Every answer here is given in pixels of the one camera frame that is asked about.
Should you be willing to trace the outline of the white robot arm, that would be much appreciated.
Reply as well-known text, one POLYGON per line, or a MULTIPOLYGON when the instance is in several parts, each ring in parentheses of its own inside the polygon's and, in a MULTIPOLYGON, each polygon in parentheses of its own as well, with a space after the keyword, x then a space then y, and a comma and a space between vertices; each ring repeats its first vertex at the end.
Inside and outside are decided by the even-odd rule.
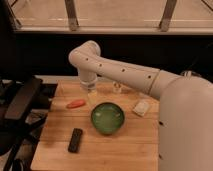
POLYGON ((213 171, 213 83, 103 58, 94 41, 69 53, 83 88, 99 75, 159 101, 158 171, 213 171))

